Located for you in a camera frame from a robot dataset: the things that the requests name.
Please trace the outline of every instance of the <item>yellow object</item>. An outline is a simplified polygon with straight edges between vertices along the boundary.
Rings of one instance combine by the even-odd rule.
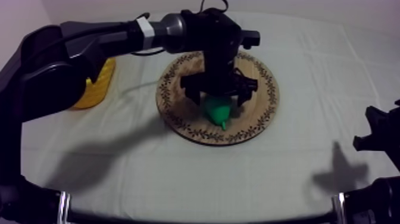
[[[111,77],[114,74],[116,61],[115,58],[107,59],[103,69],[100,71],[96,83],[88,78],[86,79],[85,93],[81,99],[73,106],[75,109],[86,109],[94,107],[105,98],[108,87],[110,85]]]

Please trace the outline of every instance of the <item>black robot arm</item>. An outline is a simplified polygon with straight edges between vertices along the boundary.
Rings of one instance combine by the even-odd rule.
[[[35,186],[21,175],[22,123],[73,106],[85,91],[86,79],[96,82],[107,58],[163,48],[172,54],[217,52],[226,63],[240,45],[260,44],[258,32],[241,30],[215,8],[168,14],[160,22],[147,17],[126,23],[67,22],[23,39],[0,71],[0,217],[19,223],[56,222],[61,193]],[[219,80],[225,74],[214,75]]]

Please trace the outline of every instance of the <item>round wooden board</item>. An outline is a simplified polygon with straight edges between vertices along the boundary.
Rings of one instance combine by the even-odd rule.
[[[180,77],[204,71],[201,52],[184,54],[174,60],[158,81],[156,100],[160,115],[179,135],[205,145],[233,145],[247,141],[267,128],[279,103],[279,89],[271,71],[253,56],[239,52],[235,66],[246,77],[258,80],[258,90],[240,108],[233,97],[227,130],[213,125],[205,116],[202,105],[185,97]]]

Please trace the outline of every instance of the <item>green object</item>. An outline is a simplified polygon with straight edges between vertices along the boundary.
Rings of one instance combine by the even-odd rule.
[[[229,119],[232,99],[230,97],[207,96],[204,99],[205,112],[215,125],[226,130],[226,121]]]

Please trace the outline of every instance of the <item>table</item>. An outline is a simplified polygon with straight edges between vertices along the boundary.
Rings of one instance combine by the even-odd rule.
[[[248,52],[279,85],[277,114],[260,136],[224,148],[181,138],[155,104],[177,55],[125,55],[101,104],[24,124],[23,175],[96,214],[240,222],[325,213],[332,195],[399,174],[385,153],[358,153],[352,139],[370,133],[366,107],[387,111],[400,98],[400,39],[283,15],[228,16],[260,31],[261,46]]]

